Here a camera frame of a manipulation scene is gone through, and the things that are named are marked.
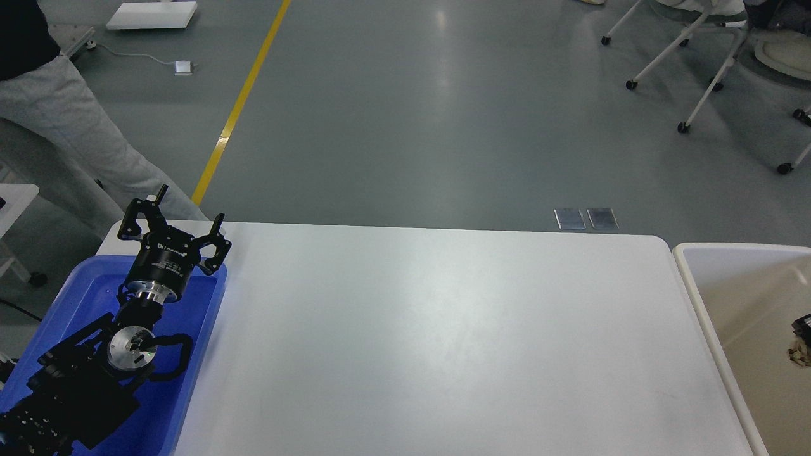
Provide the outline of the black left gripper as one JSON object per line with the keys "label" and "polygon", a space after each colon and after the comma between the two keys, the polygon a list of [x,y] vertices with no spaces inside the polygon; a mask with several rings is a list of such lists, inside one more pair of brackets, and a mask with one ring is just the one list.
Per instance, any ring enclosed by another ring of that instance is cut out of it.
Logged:
{"label": "black left gripper", "polygon": [[[162,295],[165,303],[179,301],[188,286],[194,266],[206,276],[219,271],[231,251],[230,242],[221,233],[225,213],[215,216],[205,236],[194,237],[183,231],[171,231],[160,211],[169,186],[162,184],[154,200],[134,198],[124,212],[118,239],[139,241],[139,253],[125,277],[124,288],[131,293],[150,291]],[[211,257],[201,251],[214,246]]]}

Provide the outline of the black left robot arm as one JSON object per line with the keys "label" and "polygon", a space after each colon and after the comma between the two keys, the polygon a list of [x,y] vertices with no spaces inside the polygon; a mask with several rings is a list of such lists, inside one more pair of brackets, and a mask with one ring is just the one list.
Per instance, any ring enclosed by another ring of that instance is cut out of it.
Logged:
{"label": "black left robot arm", "polygon": [[118,238],[139,252],[116,295],[120,308],[105,313],[46,350],[27,386],[28,396],[2,413],[3,455],[70,455],[77,441],[94,448],[139,408],[136,390],[185,373],[194,349],[188,334],[154,334],[164,306],[179,301],[192,272],[211,276],[232,243],[221,233],[225,214],[208,234],[192,236],[166,222],[160,203],[133,199]]}

